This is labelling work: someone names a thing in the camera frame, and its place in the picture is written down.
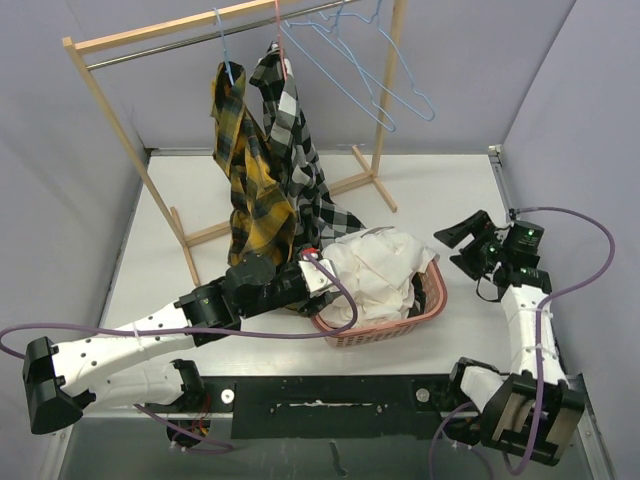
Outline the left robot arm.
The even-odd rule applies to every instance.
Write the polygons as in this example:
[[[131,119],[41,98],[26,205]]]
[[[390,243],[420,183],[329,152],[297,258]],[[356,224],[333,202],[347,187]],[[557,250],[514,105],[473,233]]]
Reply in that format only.
[[[319,253],[280,267],[250,254],[224,276],[130,324],[69,342],[37,338],[27,345],[22,368],[30,430],[57,432],[96,406],[193,410],[205,395],[195,363],[161,364],[158,357],[242,336],[244,319],[290,305],[311,307],[327,292],[347,290],[334,262]]]

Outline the pink hanger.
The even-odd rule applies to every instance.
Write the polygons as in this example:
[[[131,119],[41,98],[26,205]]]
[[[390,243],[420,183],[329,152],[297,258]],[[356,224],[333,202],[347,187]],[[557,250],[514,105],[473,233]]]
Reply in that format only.
[[[289,71],[288,71],[286,55],[285,55],[285,47],[284,47],[284,41],[283,41],[280,2],[278,0],[274,0],[273,5],[274,5],[275,19],[276,19],[275,24],[276,24],[277,43],[278,43],[278,49],[279,49],[279,59],[280,59],[280,64],[282,69],[282,75],[283,75],[284,81],[286,81],[288,79]]]

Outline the pink plastic laundry basket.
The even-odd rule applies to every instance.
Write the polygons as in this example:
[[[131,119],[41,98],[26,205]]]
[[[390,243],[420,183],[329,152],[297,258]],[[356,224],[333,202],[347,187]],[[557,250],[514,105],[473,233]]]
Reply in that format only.
[[[444,310],[448,300],[438,258],[429,262],[419,278],[421,289],[418,292],[426,295],[425,310],[422,314],[398,321],[386,321],[368,328],[351,328],[346,332],[325,337],[327,343],[335,348],[366,345],[409,334],[417,326],[435,319]]]

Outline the black white checked shirt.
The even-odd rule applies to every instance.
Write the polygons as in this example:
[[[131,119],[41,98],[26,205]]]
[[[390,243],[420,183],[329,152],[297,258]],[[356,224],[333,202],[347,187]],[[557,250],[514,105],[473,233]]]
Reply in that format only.
[[[262,97],[271,158],[284,167],[281,185],[296,214],[294,250],[321,249],[363,230],[360,219],[331,197],[299,102],[291,63],[277,42],[272,42],[258,61],[249,83]]]

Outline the dark pinstriped shirt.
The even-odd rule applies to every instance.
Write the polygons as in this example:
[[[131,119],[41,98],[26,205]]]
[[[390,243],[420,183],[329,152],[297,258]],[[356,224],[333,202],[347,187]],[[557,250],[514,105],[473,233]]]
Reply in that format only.
[[[421,276],[416,274],[412,277],[411,286],[413,287],[414,300],[409,310],[408,317],[416,317],[425,312],[427,296],[424,291]]]

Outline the blue hanger of white shirt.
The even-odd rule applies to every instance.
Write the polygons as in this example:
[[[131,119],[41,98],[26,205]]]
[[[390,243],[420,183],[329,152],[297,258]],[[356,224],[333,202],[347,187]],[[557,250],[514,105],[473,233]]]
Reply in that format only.
[[[393,88],[359,59],[359,49],[350,44],[348,35],[348,29],[356,25],[374,27],[381,9],[382,3],[376,1],[371,13],[362,14],[354,11],[349,1],[337,1],[286,19],[283,33],[367,118],[382,130],[394,132],[396,121],[381,97],[391,94]]]

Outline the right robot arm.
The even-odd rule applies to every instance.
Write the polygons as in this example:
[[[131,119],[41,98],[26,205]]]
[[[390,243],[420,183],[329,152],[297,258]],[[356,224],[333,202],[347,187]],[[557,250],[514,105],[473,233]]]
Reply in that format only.
[[[543,234],[543,227],[523,220],[498,227],[479,210],[434,236],[459,250],[450,260],[465,275],[497,288],[511,352],[506,373],[460,358],[445,384],[446,399],[459,409],[477,408],[475,439],[483,446],[555,466],[586,400],[570,387],[556,348],[547,300],[551,279],[538,267]]]

